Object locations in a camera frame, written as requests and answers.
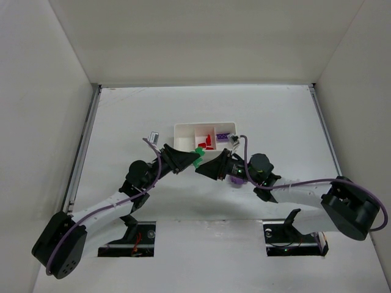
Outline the green leafy lego piece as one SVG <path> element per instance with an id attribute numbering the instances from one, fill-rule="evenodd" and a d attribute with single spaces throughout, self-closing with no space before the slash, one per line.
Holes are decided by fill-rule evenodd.
<path id="1" fill-rule="evenodd" d="M 195 169 L 197 169 L 203 161 L 203 156 L 205 155 L 205 152 L 202 147 L 197 147 L 194 151 L 192 151 L 192 153 L 196 153 L 199 155 L 199 157 L 192 163 Z"/>

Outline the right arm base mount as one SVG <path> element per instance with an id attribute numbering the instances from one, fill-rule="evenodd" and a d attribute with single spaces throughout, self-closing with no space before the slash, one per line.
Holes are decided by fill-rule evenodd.
<path id="1" fill-rule="evenodd" d="M 321 256 L 329 251 L 324 233 L 303 235 L 293 221 L 300 209 L 292 210 L 285 220 L 263 221 L 263 233 L 267 256 Z"/>

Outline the red zigzag lego piece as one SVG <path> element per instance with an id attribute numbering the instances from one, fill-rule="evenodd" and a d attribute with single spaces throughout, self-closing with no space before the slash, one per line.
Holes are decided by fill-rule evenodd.
<path id="1" fill-rule="evenodd" d="M 207 138 L 206 138 L 206 145 L 207 145 L 207 146 L 211 146 L 211 145 L 212 145 L 212 143 L 211 143 L 211 135 L 210 135 L 210 134 L 207 135 Z"/>

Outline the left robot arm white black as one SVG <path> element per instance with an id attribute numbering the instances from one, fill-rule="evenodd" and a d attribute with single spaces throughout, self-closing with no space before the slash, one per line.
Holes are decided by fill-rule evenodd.
<path id="1" fill-rule="evenodd" d="M 107 199 L 74 214 L 59 211 L 50 218 L 31 251 L 48 276 L 60 280 L 69 275 L 96 232 L 116 220 L 124 225 L 160 179 L 168 173 L 179 174 L 201 158 L 196 151 L 179 151 L 167 144 L 161 150 L 151 149 L 155 159 L 132 162 L 122 186 Z"/>

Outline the purple printed lego brick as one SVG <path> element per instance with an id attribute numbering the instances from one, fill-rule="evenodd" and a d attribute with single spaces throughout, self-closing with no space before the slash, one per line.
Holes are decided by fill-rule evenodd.
<path id="1" fill-rule="evenodd" d="M 216 134 L 217 142 L 228 142 L 229 141 L 229 133 L 217 133 Z"/>

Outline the purple round flower lego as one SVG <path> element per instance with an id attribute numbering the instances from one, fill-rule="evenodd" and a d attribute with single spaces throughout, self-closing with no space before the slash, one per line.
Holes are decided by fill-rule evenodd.
<path id="1" fill-rule="evenodd" d="M 237 178 L 234 176 L 230 177 L 230 181 L 232 184 L 237 185 L 237 186 L 242 186 L 243 184 L 247 183 L 247 181 L 245 179 Z"/>

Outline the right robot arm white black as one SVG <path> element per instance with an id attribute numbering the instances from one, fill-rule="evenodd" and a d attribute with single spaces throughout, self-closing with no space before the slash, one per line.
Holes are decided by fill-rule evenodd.
<path id="1" fill-rule="evenodd" d="M 339 231 L 345 236 L 365 240 L 380 211 L 380 204 L 348 179 L 300 185 L 273 174 L 274 166 L 265 154 L 257 153 L 246 162 L 237 154 L 224 149 L 213 160 L 196 168 L 196 173 L 213 180 L 226 176 L 256 183 L 256 196 L 269 203 L 292 203 L 310 206 L 310 211 L 293 209 L 285 219 L 285 226 L 302 235 Z"/>

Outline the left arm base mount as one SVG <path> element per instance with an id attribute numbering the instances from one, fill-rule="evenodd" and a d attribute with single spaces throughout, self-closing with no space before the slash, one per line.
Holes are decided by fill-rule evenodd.
<path id="1" fill-rule="evenodd" d="M 126 226 L 121 238 L 100 247 L 100 258 L 151 258 L 155 254 L 156 222 L 139 222 L 131 215 L 120 218 Z"/>

